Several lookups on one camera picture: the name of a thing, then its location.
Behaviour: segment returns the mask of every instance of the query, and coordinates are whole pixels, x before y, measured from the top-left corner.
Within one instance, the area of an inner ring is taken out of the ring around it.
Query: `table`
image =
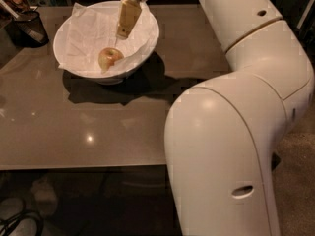
[[[0,69],[0,170],[165,165],[170,106],[228,64],[199,5],[150,8],[157,48],[115,86],[58,68],[53,39],[72,8],[38,8],[50,42],[22,49]]]

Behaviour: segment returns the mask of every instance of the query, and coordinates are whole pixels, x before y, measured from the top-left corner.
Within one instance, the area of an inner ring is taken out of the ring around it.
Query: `food item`
[[[110,66],[113,66],[115,62],[119,59],[122,59],[124,55],[120,50],[115,48],[104,48],[98,54],[98,64],[101,69],[106,72]]]

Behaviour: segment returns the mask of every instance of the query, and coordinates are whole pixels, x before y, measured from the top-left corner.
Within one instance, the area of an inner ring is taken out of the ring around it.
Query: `pen holder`
[[[22,16],[12,21],[17,27],[15,41],[23,47],[40,47],[48,43],[49,38],[39,12],[26,11]]]

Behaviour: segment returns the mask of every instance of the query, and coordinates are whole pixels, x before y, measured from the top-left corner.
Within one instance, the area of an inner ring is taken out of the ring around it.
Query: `white plate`
[[[102,2],[102,3],[93,4],[90,7],[96,10],[100,9],[102,12],[104,11],[104,9],[107,8],[108,13],[112,13],[113,9],[117,10],[119,8],[119,5],[120,5],[120,1],[110,1],[110,2]],[[64,62],[65,53],[66,53],[65,39],[67,39],[70,21],[71,21],[71,17],[62,24],[62,26],[59,28],[58,32],[56,33],[54,41],[53,41],[53,51],[59,64],[65,63]],[[154,30],[154,37],[151,37],[149,39],[150,46],[155,47],[158,43],[159,27],[158,27],[158,22],[152,13],[149,13],[148,22],[151,22],[151,24],[153,24],[153,30]],[[77,76],[87,78],[89,80],[98,82],[100,84],[104,84],[104,85],[118,84],[118,83],[121,83],[124,78],[134,73],[150,57],[153,51],[154,51],[153,48],[149,48],[148,50],[146,50],[146,52],[143,52],[142,55],[139,55],[139,59],[137,63],[128,64],[122,73],[116,74],[114,76],[104,73],[96,77],[96,76],[87,76],[86,74],[82,74],[80,73],[80,71],[76,71],[76,70],[68,70],[68,71]]]

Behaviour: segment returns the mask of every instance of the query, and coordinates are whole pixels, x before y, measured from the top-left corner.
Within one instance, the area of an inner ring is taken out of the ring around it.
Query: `table top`
[[[0,169],[165,164],[170,106],[228,64],[200,6],[150,8],[160,28],[156,50],[113,86],[58,68],[53,39],[72,7],[38,8],[50,42],[23,48],[0,69]]]

